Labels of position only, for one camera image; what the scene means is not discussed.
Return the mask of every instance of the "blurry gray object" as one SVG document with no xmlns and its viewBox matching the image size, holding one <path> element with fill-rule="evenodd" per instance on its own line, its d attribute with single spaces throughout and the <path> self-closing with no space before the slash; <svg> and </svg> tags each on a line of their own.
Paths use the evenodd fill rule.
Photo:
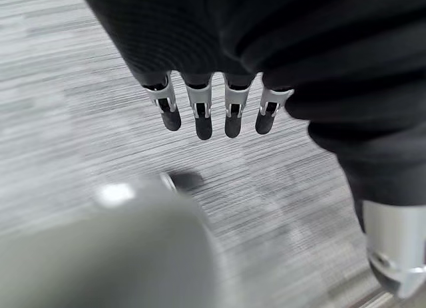
<svg viewBox="0 0 426 308">
<path fill-rule="evenodd" d="M 96 214 L 2 240 L 0 307 L 215 307 L 206 218 L 171 183 L 100 186 Z"/>
</svg>

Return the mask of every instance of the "floor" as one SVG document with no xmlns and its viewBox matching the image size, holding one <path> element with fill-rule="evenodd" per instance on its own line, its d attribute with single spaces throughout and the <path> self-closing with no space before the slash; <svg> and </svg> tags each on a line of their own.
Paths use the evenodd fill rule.
<svg viewBox="0 0 426 308">
<path fill-rule="evenodd" d="M 227 307 L 423 306 L 378 290 L 345 179 L 306 124 L 280 111 L 268 135 L 256 133 L 259 77 L 230 139 L 214 75 L 206 142 L 172 80 L 178 132 L 163 127 L 83 0 L 0 0 L 1 234 L 89 212 L 100 182 L 191 169 L 206 180 L 192 195 L 226 258 Z M 367 306 L 373 298 L 381 305 Z"/>
</svg>

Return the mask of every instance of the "prosthetic hand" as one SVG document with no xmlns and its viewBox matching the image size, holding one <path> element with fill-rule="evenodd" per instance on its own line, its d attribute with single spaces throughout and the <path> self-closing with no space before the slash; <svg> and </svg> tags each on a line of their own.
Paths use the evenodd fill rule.
<svg viewBox="0 0 426 308">
<path fill-rule="evenodd" d="M 263 72 L 260 134 L 294 90 L 286 109 L 309 120 L 313 140 L 337 156 L 377 280 L 399 297 L 422 284 L 426 0 L 87 1 L 148 88 L 142 77 L 152 71 Z M 200 84 L 184 76 L 201 139 L 211 135 L 208 76 Z M 250 83 L 240 90 L 226 81 L 226 134 L 234 137 Z M 159 94 L 151 99 L 176 130 L 174 96 Z"/>
</svg>

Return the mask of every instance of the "black rubber tip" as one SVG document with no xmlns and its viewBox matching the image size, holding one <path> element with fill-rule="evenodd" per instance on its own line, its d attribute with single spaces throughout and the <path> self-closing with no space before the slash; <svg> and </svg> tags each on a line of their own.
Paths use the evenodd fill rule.
<svg viewBox="0 0 426 308">
<path fill-rule="evenodd" d="M 164 111 L 164 113 L 161 114 L 161 117 L 168 130 L 176 131 L 180 128 L 182 122 L 180 121 L 180 114 L 177 107 L 174 112 Z"/>
<path fill-rule="evenodd" d="M 241 118 L 238 113 L 232 113 L 231 117 L 225 117 L 225 134 L 229 138 L 235 138 L 241 131 Z"/>
<path fill-rule="evenodd" d="M 258 117 L 256 119 L 256 132 L 261 135 L 269 133 L 272 129 L 274 119 L 275 116 L 272 116 L 271 112 L 266 111 L 266 114 L 262 115 L 259 110 Z"/>
<path fill-rule="evenodd" d="M 197 136 L 201 140 L 208 140 L 212 137 L 213 128 L 212 128 L 212 118 L 205 118 L 200 116 L 195 119 L 195 129 L 197 131 Z"/>
</svg>

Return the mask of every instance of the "silver metal part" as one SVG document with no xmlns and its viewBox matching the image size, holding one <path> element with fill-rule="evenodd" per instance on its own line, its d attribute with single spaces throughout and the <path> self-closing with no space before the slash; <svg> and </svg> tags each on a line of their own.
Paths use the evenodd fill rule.
<svg viewBox="0 0 426 308">
<path fill-rule="evenodd" d="M 189 104 L 194 112 L 195 118 L 199 118 L 197 111 L 197 103 L 204 103 L 205 108 L 205 117 L 210 117 L 210 112 L 212 108 L 212 78 L 208 81 L 208 85 L 204 88 L 196 89 L 186 85 L 186 90 L 188 91 Z"/>
<path fill-rule="evenodd" d="M 172 79 L 170 78 L 170 72 L 167 73 L 167 85 L 162 90 L 150 90 L 149 88 L 145 89 L 148 93 L 149 99 L 158 107 L 160 113 L 163 114 L 164 111 L 161 109 L 158 100 L 166 98 L 167 103 L 170 107 L 170 111 L 174 112 L 176 110 L 176 97 L 174 95 L 174 89 L 172 84 Z"/>
<path fill-rule="evenodd" d="M 262 91 L 262 97 L 260 99 L 260 114 L 264 116 L 266 114 L 266 108 L 268 107 L 268 103 L 273 102 L 277 103 L 277 107 L 275 107 L 275 111 L 274 113 L 272 113 L 272 117 L 275 117 L 277 111 L 281 108 L 281 106 L 284 105 L 287 98 L 293 95 L 293 93 L 293 89 L 280 92 L 264 88 L 264 90 Z"/>
<path fill-rule="evenodd" d="M 426 280 L 426 206 L 363 202 L 367 255 L 382 286 L 408 298 Z"/>
<path fill-rule="evenodd" d="M 231 117 L 231 106 L 233 104 L 240 105 L 238 118 L 241 118 L 244 108 L 246 107 L 248 93 L 252 83 L 244 90 L 233 90 L 229 87 L 228 81 L 225 78 L 225 109 L 226 116 Z"/>
</svg>

